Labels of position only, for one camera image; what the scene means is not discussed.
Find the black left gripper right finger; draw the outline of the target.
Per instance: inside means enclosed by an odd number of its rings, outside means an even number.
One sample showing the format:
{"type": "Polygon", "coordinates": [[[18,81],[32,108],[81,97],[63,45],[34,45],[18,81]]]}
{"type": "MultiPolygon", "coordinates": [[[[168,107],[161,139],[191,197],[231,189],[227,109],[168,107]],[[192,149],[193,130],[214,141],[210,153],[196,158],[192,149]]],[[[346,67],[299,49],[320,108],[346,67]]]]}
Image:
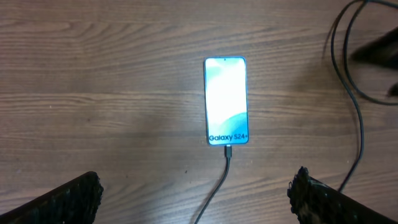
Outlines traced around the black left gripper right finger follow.
{"type": "Polygon", "coordinates": [[[289,183],[291,212],[301,224],[395,224],[380,213],[311,177],[301,167],[289,183]]]}

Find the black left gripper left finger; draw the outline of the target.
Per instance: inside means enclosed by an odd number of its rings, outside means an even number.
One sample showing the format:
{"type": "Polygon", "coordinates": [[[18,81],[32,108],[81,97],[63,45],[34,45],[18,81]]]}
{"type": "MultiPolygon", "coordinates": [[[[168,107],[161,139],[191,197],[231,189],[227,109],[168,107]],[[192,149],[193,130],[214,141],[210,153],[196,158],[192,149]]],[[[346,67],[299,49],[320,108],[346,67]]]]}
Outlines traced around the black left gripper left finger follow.
{"type": "Polygon", "coordinates": [[[96,172],[89,171],[1,215],[1,223],[94,223],[104,188],[96,172]]]}

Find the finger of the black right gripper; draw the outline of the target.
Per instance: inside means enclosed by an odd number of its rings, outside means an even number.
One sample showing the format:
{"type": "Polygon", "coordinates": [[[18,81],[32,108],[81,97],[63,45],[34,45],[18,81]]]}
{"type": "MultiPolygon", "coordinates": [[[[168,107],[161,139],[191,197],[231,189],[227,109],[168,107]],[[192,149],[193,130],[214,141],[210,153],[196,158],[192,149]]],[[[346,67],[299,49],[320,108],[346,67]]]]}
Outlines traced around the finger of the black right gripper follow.
{"type": "Polygon", "coordinates": [[[355,50],[351,59],[397,70],[397,28],[355,50]]]}
{"type": "Polygon", "coordinates": [[[393,84],[387,92],[388,97],[398,97],[398,83],[393,84]]]}

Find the blue Galaxy smartphone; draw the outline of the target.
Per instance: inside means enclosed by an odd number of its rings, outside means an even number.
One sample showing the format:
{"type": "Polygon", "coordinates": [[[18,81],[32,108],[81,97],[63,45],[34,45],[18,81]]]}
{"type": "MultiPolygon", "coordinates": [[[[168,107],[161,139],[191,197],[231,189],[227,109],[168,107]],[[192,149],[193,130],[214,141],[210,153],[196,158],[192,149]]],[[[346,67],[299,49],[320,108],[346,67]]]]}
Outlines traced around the blue Galaxy smartphone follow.
{"type": "Polygon", "coordinates": [[[246,59],[208,57],[204,61],[208,144],[221,146],[249,141],[246,59]]]}

